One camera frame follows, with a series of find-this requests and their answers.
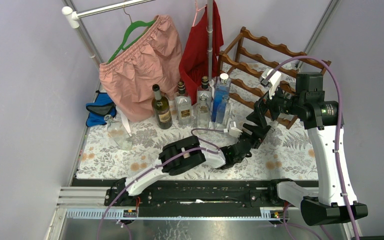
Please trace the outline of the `clear glass wine bottle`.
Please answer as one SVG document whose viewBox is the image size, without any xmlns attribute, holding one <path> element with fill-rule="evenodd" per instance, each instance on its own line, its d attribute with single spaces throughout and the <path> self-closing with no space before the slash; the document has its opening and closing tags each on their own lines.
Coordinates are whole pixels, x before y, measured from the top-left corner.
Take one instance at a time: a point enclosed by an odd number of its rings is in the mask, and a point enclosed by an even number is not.
<svg viewBox="0 0 384 240">
<path fill-rule="evenodd" d="M 276 119 L 276 120 L 273 120 L 270 122 L 269 124 L 269 130 L 268 130 L 268 134 L 272 134 L 276 131 L 277 127 L 279 126 L 280 122 Z"/>
</svg>

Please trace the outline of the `floral table mat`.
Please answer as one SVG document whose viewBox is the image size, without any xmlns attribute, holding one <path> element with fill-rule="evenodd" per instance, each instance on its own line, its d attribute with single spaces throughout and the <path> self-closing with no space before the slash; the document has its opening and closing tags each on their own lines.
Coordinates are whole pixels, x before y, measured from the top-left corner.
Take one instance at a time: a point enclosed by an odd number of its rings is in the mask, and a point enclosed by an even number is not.
<svg viewBox="0 0 384 240">
<path fill-rule="evenodd" d="M 172 126 L 163 130 L 154 117 L 130 124 L 132 149 L 122 150 L 103 125 L 93 126 L 85 138 L 85 144 L 75 173 L 77 179 L 120 179 L 132 177 L 141 170 L 153 166 L 166 144 L 196 134 L 205 140 L 204 147 L 213 149 L 234 144 L 236 139 L 212 131 L 198 131 L 197 125 L 180 125 L 175 103 L 170 102 Z M 252 156 L 226 170 L 217 170 L 201 164 L 177 175 L 178 180 L 270 180 L 290 178 L 315 180 L 318 177 L 315 153 L 308 134 L 301 122 L 290 129 L 276 127 Z"/>
</svg>

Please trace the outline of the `blue glass bottle silver cap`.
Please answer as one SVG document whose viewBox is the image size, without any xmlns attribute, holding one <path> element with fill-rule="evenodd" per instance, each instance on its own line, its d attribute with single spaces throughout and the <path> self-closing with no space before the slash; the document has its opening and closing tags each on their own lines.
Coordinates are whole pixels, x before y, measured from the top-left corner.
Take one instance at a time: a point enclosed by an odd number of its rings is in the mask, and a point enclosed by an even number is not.
<svg viewBox="0 0 384 240">
<path fill-rule="evenodd" d="M 217 110 L 223 100 L 223 96 L 228 96 L 230 93 L 231 78 L 227 73 L 221 73 L 217 78 L 214 87 L 214 98 L 212 103 L 211 121 L 216 122 Z"/>
</svg>

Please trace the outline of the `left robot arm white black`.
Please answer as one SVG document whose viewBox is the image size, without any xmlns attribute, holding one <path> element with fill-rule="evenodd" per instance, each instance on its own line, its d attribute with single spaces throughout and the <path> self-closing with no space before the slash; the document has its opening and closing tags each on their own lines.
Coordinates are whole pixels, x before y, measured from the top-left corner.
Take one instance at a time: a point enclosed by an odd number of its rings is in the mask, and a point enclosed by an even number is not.
<svg viewBox="0 0 384 240">
<path fill-rule="evenodd" d="M 201 164 L 213 169 L 225 170 L 252 156 L 251 150 L 262 144 L 272 127 L 245 123 L 240 130 L 234 121 L 217 133 L 237 137 L 237 142 L 217 149 L 201 146 L 204 141 L 196 135 L 166 145 L 152 166 L 133 177 L 125 177 L 117 186 L 116 199 L 124 206 L 132 204 L 135 196 L 147 187 L 167 176 L 183 174 Z"/>
</svg>

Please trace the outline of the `metal clothes rail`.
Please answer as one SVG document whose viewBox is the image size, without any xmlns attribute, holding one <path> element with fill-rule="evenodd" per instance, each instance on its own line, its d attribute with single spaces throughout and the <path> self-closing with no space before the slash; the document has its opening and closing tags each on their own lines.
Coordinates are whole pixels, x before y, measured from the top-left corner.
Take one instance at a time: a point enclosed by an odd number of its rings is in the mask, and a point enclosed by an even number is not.
<svg viewBox="0 0 384 240">
<path fill-rule="evenodd" d="M 152 22 L 160 0 L 124 0 L 89 10 L 77 10 L 73 0 L 64 0 L 62 15 L 74 29 L 96 67 L 107 62 L 123 42 L 129 26 L 137 21 Z"/>
</svg>

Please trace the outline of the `dark green wine bottle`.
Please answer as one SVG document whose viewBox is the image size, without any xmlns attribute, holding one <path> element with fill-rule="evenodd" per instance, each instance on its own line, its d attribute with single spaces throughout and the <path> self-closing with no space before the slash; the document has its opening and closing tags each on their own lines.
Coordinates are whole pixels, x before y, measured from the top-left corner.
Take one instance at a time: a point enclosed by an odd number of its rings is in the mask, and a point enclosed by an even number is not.
<svg viewBox="0 0 384 240">
<path fill-rule="evenodd" d="M 152 90 L 154 93 L 154 99 L 152 100 L 151 104 L 155 119 L 161 129 L 167 130 L 173 124 L 169 101 L 165 96 L 162 95 L 160 86 L 158 84 L 154 84 L 152 86 Z"/>
</svg>

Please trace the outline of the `red garment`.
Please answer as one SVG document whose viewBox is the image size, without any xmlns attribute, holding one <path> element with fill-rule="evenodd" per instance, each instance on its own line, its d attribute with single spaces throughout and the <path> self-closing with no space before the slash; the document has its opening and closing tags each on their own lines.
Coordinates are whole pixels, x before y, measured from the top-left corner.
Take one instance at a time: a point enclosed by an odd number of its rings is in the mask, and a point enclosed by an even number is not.
<svg viewBox="0 0 384 240">
<path fill-rule="evenodd" d="M 221 18 L 217 3 L 213 2 L 213 28 L 212 28 L 212 77 L 218 74 L 218 53 L 220 47 L 224 45 Z M 207 76 L 208 70 L 208 43 L 207 32 L 208 10 L 204 9 L 204 14 L 200 21 L 191 27 L 189 36 L 184 48 L 182 58 L 179 63 L 180 80 L 184 82 L 187 93 L 192 104 L 197 102 L 197 90 L 201 85 L 201 79 Z"/>
</svg>

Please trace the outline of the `pink skirt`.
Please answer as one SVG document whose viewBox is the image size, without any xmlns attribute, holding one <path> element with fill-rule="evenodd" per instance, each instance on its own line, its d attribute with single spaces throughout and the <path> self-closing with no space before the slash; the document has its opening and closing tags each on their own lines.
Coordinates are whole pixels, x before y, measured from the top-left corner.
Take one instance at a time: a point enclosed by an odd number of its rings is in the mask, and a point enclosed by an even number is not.
<svg viewBox="0 0 384 240">
<path fill-rule="evenodd" d="M 173 19 L 157 15 L 155 23 L 110 63 L 99 66 L 99 79 L 116 106 L 131 122 L 154 115 L 153 85 L 173 100 L 180 81 L 182 45 Z"/>
</svg>

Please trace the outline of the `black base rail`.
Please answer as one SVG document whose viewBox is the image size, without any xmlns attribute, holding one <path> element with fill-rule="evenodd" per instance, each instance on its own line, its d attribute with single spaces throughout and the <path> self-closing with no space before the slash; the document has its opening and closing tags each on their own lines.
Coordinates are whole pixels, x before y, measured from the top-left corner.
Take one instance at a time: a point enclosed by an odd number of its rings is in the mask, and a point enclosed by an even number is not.
<svg viewBox="0 0 384 240">
<path fill-rule="evenodd" d="M 260 209 L 282 211 L 270 180 L 160 180 L 116 207 L 138 208 L 139 217 L 258 217 Z"/>
</svg>

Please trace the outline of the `small clear bottle bluish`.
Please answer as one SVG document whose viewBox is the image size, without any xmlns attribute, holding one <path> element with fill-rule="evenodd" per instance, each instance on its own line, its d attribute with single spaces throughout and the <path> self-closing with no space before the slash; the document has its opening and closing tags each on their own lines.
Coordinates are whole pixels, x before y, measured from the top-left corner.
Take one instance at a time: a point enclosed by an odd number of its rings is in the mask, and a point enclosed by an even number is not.
<svg viewBox="0 0 384 240">
<path fill-rule="evenodd" d="M 215 118 L 215 129 L 223 130 L 227 127 L 231 113 L 230 96 L 224 95 L 221 103 L 217 107 L 216 118 Z"/>
</svg>

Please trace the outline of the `clear square liquor bottle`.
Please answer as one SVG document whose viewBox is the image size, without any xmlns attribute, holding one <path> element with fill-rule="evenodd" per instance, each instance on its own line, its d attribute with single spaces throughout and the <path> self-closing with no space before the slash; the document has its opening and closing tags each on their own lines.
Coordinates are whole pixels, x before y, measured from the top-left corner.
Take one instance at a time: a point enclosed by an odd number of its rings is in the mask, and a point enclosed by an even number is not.
<svg viewBox="0 0 384 240">
<path fill-rule="evenodd" d="M 175 94 L 175 107 L 177 110 L 177 119 L 180 125 L 189 125 L 192 122 L 192 100 L 189 96 L 185 83 L 177 83 L 177 93 Z"/>
</svg>

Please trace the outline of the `small clear glass bottle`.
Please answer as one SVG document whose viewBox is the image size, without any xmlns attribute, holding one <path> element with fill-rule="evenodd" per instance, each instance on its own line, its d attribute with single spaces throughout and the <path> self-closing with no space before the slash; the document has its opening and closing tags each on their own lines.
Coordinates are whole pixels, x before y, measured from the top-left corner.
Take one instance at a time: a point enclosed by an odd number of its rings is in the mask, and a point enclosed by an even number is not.
<svg viewBox="0 0 384 240">
<path fill-rule="evenodd" d="M 197 127 L 201 129 L 207 129 L 210 122 L 210 106 L 207 101 L 206 95 L 201 95 L 196 106 L 196 119 Z"/>
</svg>

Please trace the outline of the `clear glass flask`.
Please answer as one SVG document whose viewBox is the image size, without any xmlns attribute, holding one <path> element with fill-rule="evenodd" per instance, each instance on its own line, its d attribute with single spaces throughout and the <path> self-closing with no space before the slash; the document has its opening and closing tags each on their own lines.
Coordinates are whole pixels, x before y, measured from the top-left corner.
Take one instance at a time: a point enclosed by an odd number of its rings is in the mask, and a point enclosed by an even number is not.
<svg viewBox="0 0 384 240">
<path fill-rule="evenodd" d="M 106 129 L 111 139 L 121 150 L 130 151 L 133 148 L 133 140 L 124 125 L 110 114 L 105 115 L 103 119 L 106 122 Z"/>
</svg>

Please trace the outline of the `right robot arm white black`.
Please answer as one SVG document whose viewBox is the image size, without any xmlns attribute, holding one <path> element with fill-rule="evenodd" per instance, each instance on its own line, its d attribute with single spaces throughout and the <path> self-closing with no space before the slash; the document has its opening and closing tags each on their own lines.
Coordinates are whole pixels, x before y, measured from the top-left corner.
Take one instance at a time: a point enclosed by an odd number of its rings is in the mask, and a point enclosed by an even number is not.
<svg viewBox="0 0 384 240">
<path fill-rule="evenodd" d="M 343 224 L 368 215 L 367 205 L 358 202 L 348 175 L 343 145 L 343 117 L 337 101 L 326 101 L 323 75 L 304 72 L 296 76 L 295 93 L 280 87 L 281 73 L 268 70 L 260 83 L 268 91 L 254 104 L 247 117 L 252 131 L 262 137 L 277 126 L 281 115 L 296 116 L 304 124 L 312 145 L 318 174 L 318 191 L 296 182 L 276 180 L 267 191 L 267 201 L 279 206 L 284 201 L 299 208 L 309 226 Z"/>
</svg>

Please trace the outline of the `pink clothes hanger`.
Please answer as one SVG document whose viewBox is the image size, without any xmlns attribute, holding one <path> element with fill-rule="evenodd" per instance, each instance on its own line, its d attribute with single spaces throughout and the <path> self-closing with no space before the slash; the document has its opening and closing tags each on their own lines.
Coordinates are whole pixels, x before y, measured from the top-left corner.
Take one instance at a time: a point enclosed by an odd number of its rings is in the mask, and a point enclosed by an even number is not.
<svg viewBox="0 0 384 240">
<path fill-rule="evenodd" d="M 195 27 L 200 18 L 203 15 L 204 10 L 207 7 L 207 1 L 206 0 L 195 0 L 194 1 L 194 16 L 193 16 L 193 21 L 192 21 L 192 27 Z"/>
</svg>

